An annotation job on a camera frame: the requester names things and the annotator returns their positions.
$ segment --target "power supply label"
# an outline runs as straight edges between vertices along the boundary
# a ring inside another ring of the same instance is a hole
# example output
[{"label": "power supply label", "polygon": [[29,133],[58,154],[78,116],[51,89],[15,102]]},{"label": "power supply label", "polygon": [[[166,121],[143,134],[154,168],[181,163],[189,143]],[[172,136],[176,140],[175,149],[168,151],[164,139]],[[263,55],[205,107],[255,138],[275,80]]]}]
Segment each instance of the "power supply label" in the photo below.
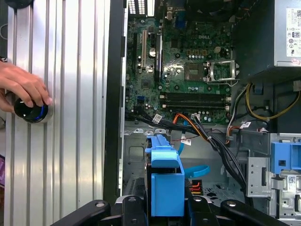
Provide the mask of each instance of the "power supply label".
[{"label": "power supply label", "polygon": [[301,57],[301,8],[286,9],[286,55]]}]

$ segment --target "aluminum side panel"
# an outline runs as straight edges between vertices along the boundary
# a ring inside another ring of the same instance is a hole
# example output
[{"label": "aluminum side panel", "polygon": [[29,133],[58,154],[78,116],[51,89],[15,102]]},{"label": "aluminum side panel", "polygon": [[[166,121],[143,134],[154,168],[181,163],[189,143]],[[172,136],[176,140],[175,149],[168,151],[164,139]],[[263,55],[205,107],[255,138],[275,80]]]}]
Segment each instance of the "aluminum side panel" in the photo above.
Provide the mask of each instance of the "aluminum side panel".
[{"label": "aluminum side panel", "polygon": [[40,76],[46,124],[7,115],[6,226],[48,226],[103,197],[110,0],[35,0],[9,9],[8,59]]}]

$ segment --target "yellow cable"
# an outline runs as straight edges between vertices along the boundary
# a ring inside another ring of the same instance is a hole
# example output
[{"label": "yellow cable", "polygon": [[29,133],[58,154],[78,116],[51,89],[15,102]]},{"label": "yellow cable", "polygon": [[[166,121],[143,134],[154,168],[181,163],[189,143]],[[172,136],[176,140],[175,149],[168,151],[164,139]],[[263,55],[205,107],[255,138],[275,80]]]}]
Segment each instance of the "yellow cable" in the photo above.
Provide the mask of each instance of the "yellow cable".
[{"label": "yellow cable", "polygon": [[281,111],[280,113],[276,114],[276,115],[273,115],[271,117],[262,117],[262,116],[259,116],[257,114],[255,114],[254,112],[252,112],[252,109],[251,109],[251,106],[250,106],[250,89],[251,89],[251,84],[248,85],[248,88],[246,90],[246,105],[247,105],[247,108],[248,110],[250,111],[250,113],[257,119],[261,119],[261,120],[266,120],[266,121],[269,121],[271,119],[275,119],[277,117],[279,117],[280,115],[283,115],[285,114],[286,112],[288,112],[297,102],[298,100],[300,99],[300,96],[301,96],[301,91],[299,91],[299,94],[298,94],[298,97],[296,98],[296,100],[289,106],[287,107],[286,109],[284,109],[283,111]]}]

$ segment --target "pcie slot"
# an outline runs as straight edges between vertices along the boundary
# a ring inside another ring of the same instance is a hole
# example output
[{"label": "pcie slot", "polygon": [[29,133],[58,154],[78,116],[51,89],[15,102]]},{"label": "pcie slot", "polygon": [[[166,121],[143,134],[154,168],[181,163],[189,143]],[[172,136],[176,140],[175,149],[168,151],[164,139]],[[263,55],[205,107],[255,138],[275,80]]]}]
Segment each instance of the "pcie slot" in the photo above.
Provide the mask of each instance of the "pcie slot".
[{"label": "pcie slot", "polygon": [[155,82],[160,81],[162,71],[162,51],[163,39],[162,34],[158,33],[156,38],[156,61],[155,61]]},{"label": "pcie slot", "polygon": [[133,38],[133,55],[132,55],[132,72],[133,74],[136,73],[136,62],[137,62],[137,41],[138,41],[138,34],[134,33]]},{"label": "pcie slot", "polygon": [[142,68],[146,68],[146,45],[147,45],[147,30],[143,30],[142,31],[142,56],[141,56]]}]

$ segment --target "barcode label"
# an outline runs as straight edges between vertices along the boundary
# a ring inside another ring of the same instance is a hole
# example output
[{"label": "barcode label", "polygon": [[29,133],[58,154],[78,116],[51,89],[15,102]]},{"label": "barcode label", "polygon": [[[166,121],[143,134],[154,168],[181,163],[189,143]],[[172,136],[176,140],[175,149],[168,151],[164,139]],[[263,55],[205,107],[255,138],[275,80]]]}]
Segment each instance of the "barcode label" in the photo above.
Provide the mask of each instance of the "barcode label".
[{"label": "barcode label", "polygon": [[191,140],[190,139],[186,139],[186,137],[185,137],[184,134],[182,134],[181,143],[191,146]]},{"label": "barcode label", "polygon": [[248,121],[245,123],[244,128],[248,128],[250,125],[251,125],[251,122]]},{"label": "barcode label", "polygon": [[159,114],[156,114],[155,117],[152,119],[152,122],[155,124],[159,124],[159,122],[161,121],[163,117]]},{"label": "barcode label", "polygon": [[296,192],[296,176],[287,176],[287,191]]}]

